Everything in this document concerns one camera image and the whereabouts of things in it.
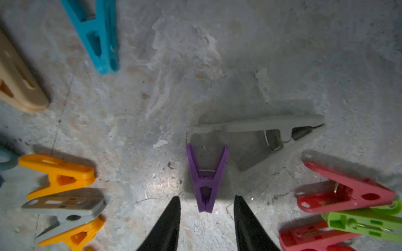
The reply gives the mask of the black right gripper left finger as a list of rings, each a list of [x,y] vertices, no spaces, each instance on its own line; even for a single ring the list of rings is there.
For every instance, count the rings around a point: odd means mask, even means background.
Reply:
[[[180,198],[174,196],[138,251],[176,251],[181,219]]]

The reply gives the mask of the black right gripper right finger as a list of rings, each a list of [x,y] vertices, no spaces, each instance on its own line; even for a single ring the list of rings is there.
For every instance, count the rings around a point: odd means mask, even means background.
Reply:
[[[242,196],[235,196],[234,220],[239,251],[279,251]]]

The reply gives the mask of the red pink clothespin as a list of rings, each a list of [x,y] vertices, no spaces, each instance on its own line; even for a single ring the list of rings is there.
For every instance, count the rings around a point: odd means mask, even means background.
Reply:
[[[360,234],[330,229],[327,222],[305,225],[279,233],[280,246],[284,251],[352,251],[345,244]]]

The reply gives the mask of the purple clothespin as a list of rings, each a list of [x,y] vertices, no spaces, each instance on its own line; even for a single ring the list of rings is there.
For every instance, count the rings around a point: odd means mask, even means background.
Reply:
[[[212,213],[229,158],[229,147],[224,146],[215,170],[199,169],[191,144],[186,146],[186,156],[198,210],[199,212]]]

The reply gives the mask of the orange clothespin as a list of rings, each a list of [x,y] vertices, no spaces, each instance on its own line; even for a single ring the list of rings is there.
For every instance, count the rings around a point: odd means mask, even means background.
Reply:
[[[45,238],[38,243],[39,247],[48,246],[51,244],[64,242],[72,251],[82,251],[85,246],[96,236],[98,231],[105,224],[105,219],[102,215],[95,220],[58,234],[54,237]]]
[[[40,154],[25,155],[19,158],[19,165],[47,175],[49,184],[32,191],[27,199],[36,199],[69,190],[92,185],[95,182],[95,169],[74,164]]]

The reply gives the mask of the dark teal clothespin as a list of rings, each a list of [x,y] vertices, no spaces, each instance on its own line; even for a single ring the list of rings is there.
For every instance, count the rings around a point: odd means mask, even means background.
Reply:
[[[10,170],[18,165],[19,157],[12,151],[1,146],[1,173]]]

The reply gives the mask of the cyan clothespin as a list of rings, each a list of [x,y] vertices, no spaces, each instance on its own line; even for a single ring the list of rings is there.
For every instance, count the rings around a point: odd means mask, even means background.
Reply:
[[[100,74],[119,70],[116,2],[96,1],[95,15],[89,16],[81,1],[62,1],[89,58]]]

